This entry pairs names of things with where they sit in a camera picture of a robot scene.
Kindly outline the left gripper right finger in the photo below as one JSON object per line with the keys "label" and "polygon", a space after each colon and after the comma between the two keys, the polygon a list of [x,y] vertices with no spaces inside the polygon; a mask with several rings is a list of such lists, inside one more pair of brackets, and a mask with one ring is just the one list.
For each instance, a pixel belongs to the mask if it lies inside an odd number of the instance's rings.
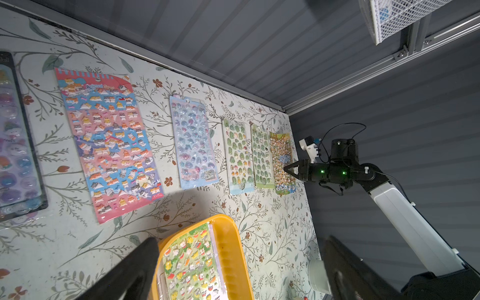
{"label": "left gripper right finger", "polygon": [[335,300],[405,299],[334,236],[324,243],[323,259]]}

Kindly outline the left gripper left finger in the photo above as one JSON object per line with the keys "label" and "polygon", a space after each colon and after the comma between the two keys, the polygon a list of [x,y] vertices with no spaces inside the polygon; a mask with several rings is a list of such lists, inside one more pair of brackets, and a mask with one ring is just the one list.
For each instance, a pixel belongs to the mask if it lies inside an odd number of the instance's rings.
{"label": "left gripper left finger", "polygon": [[80,300],[146,300],[159,256],[157,241],[153,237],[147,238],[78,298]]}

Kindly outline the yellow storage tray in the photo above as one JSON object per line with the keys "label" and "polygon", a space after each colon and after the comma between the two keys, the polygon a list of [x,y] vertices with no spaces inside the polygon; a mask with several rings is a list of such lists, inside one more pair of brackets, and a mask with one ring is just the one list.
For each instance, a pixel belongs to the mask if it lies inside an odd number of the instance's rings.
{"label": "yellow storage tray", "polygon": [[216,246],[219,251],[222,274],[227,287],[227,300],[252,300],[254,298],[237,226],[229,216],[217,214],[213,217],[197,222],[176,234],[172,234],[159,242],[158,248],[160,256],[157,260],[156,271],[152,280],[148,299],[160,300],[158,292],[158,272],[161,264],[161,256],[166,248],[171,246],[173,240],[205,222],[210,222],[213,226]]}

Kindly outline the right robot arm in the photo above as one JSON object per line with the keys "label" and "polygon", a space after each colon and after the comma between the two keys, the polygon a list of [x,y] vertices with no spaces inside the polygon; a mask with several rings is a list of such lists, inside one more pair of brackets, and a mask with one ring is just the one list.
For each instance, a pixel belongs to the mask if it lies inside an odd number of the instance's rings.
{"label": "right robot arm", "polygon": [[284,172],[305,183],[317,183],[338,195],[360,185],[426,268],[396,290],[339,239],[326,239],[321,260],[309,267],[311,286],[335,300],[473,300],[480,294],[480,274],[452,248],[416,209],[400,182],[371,163],[360,163],[354,138],[334,139],[326,151],[323,139],[299,143],[307,159],[286,164]]}

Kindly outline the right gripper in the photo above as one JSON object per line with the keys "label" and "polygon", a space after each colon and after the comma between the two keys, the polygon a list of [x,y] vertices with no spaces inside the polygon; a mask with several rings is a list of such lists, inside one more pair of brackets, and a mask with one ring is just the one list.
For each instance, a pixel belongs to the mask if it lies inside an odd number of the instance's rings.
{"label": "right gripper", "polygon": [[314,163],[309,159],[302,159],[283,167],[290,176],[302,182],[331,183],[341,186],[353,184],[351,169],[344,163]]}

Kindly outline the orange tiny animal sticker sheet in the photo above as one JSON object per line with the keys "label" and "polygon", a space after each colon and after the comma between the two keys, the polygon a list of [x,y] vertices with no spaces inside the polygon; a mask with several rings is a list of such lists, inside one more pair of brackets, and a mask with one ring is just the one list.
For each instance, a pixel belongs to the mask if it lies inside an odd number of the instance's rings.
{"label": "orange tiny animal sticker sheet", "polygon": [[272,166],[275,191],[278,195],[288,195],[296,191],[296,179],[284,171],[292,162],[292,149],[288,133],[270,133]]}

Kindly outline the green yellow animal sticker sheet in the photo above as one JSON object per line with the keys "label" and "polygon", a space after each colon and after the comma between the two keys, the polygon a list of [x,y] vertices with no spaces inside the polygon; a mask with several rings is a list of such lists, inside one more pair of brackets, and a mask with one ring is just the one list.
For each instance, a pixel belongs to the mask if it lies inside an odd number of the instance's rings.
{"label": "green yellow animal sticker sheet", "polygon": [[160,300],[227,300],[213,225],[204,222],[173,240],[157,274]]}

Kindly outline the green dinosaur sticker sheet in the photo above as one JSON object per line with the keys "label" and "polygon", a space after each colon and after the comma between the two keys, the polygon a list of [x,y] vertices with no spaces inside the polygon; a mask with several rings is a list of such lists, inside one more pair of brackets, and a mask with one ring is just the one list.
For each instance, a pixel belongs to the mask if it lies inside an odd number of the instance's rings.
{"label": "green dinosaur sticker sheet", "polygon": [[227,178],[231,195],[255,190],[253,158],[245,123],[224,118],[222,134],[226,150]]}

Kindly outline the pale blue jewel sticker sheet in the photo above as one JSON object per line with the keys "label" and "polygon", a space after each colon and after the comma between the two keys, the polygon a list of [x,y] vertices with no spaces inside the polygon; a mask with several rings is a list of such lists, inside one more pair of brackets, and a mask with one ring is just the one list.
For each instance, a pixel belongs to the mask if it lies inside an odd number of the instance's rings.
{"label": "pale blue jewel sticker sheet", "polygon": [[169,97],[181,188],[219,181],[206,107],[192,98]]}

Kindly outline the purple sticker sheet black border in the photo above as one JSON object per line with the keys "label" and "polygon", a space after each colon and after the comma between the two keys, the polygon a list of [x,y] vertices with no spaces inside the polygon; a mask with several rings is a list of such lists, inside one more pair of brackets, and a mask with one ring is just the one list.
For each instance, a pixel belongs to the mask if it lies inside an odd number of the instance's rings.
{"label": "purple sticker sheet black border", "polygon": [[13,55],[1,52],[1,221],[45,210],[41,178]]}

